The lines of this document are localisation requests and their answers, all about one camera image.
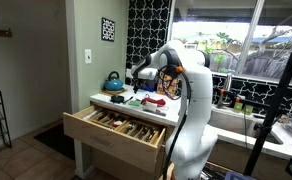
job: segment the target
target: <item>light switch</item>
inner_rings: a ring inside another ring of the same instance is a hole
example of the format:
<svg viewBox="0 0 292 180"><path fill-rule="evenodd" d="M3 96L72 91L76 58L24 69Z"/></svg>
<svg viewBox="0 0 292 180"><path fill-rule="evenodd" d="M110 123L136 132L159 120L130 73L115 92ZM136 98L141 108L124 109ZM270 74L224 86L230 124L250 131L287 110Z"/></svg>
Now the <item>light switch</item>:
<svg viewBox="0 0 292 180"><path fill-rule="evenodd" d="M92 50L90 49L85 49L85 63L92 63Z"/></svg>

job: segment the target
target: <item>floor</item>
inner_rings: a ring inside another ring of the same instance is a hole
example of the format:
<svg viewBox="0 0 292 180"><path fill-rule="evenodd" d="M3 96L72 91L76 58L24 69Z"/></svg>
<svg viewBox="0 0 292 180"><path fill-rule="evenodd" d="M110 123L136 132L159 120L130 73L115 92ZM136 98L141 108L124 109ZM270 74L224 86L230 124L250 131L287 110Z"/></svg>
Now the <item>floor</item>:
<svg viewBox="0 0 292 180"><path fill-rule="evenodd" d="M58 124L55 121L12 141L13 148L0 150L0 180L80 180L74 176L75 161L42 144L33 137ZM95 169L87 180L115 180Z"/></svg>

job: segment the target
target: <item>open drawer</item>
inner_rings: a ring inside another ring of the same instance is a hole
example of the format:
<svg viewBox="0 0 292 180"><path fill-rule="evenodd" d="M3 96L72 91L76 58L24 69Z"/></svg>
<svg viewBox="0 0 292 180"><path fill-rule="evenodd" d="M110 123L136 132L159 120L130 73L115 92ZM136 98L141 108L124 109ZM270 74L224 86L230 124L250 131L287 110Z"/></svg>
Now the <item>open drawer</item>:
<svg viewBox="0 0 292 180"><path fill-rule="evenodd" d="M65 134L145 171L154 172L156 157L163 143L166 129L158 126L158 131L153 137L146 140L146 138L137 138L141 137L139 135L142 130L132 137L131 132L125 133L125 128L131 122L139 122L147 126L147 121L141 122L134 117L129 117L122 126L111 129L96 123L94 117L91 120L83 119L97 109L99 107L94 105L74 115L64 113Z"/></svg>

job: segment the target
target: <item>green object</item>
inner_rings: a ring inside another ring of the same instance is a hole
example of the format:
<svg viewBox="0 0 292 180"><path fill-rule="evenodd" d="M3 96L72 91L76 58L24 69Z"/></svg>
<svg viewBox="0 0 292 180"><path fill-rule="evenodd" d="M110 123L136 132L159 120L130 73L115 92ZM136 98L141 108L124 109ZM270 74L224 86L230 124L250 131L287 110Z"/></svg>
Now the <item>green object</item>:
<svg viewBox="0 0 292 180"><path fill-rule="evenodd" d="M129 101L129 104L131 106L140 106L140 101Z"/></svg>
<svg viewBox="0 0 292 180"><path fill-rule="evenodd" d="M240 103L240 102L236 102L235 105L234 105L234 112L236 113L240 113L242 111L242 108L243 108L243 103Z"/></svg>
<svg viewBox="0 0 292 180"><path fill-rule="evenodd" d="M251 114L253 113L253 109L254 109L253 106L245 105L243 111L244 111L244 113L245 113L246 115L251 115Z"/></svg>

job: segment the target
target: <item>cable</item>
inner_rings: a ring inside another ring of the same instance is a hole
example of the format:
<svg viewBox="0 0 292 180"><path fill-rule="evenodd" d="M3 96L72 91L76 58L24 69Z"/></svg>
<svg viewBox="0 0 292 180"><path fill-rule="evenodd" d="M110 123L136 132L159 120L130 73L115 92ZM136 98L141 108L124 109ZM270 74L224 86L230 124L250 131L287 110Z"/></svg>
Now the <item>cable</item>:
<svg viewBox="0 0 292 180"><path fill-rule="evenodd" d="M166 162L165 162L165 166L164 166L164 170L163 170L163 179L167 179L167 170L168 170L170 158L172 156L172 153L173 153L176 141L178 139L179 133L182 130L182 127L184 126L184 124L186 122L186 119L187 119L187 115L186 115L186 113L184 113L183 119L182 119L182 121L181 121L181 123L180 123L180 125L179 125L179 127L177 129L177 132L176 132L176 134L174 136L172 145L170 146L168 154L167 154L167 158L166 158Z"/></svg>
<svg viewBox="0 0 292 180"><path fill-rule="evenodd" d="M248 150L248 146L247 146L247 120L246 120L246 105L244 106L244 122L245 122L245 146L246 146L246 150Z"/></svg>
<svg viewBox="0 0 292 180"><path fill-rule="evenodd" d="M162 68L160 68L159 69L159 72L162 72L164 69L166 69L166 68L172 68L172 69L176 69L177 68L177 66L176 65L166 65L166 66L164 66L164 67L162 67ZM168 84L168 87L166 87L166 85L165 85L165 82L168 82L168 81L166 81L165 80L165 76L166 76L166 74L164 73L164 72L162 72L163 73L163 77L161 77L160 75L159 75L159 79L162 81L162 88L163 88L163 90L164 90L164 93L165 93L165 95L169 98L169 99L171 99L171 100L178 100L179 98L181 98L181 94L177 97L177 98L174 98L174 97L172 97L170 94L169 94L169 92L168 92L168 89L170 88L170 86L171 86L171 84L172 84L172 82L176 79L173 79L172 78L172 80L168 80L169 81L169 84Z"/></svg>

